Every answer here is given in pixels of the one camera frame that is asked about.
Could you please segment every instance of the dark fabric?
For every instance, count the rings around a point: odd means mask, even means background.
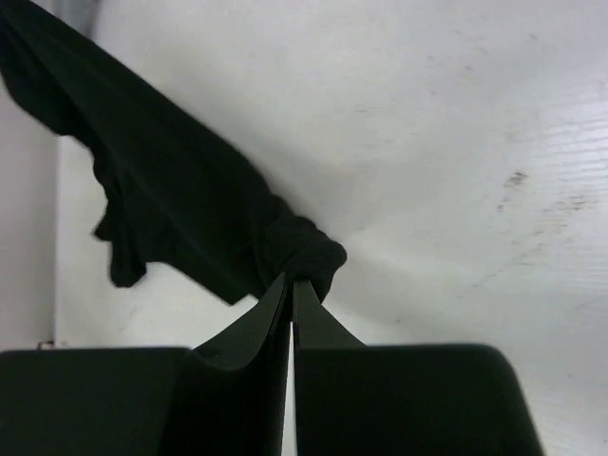
[[[107,197],[95,235],[129,287],[161,261],[228,303],[281,272],[323,298],[346,252],[296,216],[234,147],[28,0],[0,1],[0,71],[16,103],[87,146]]]

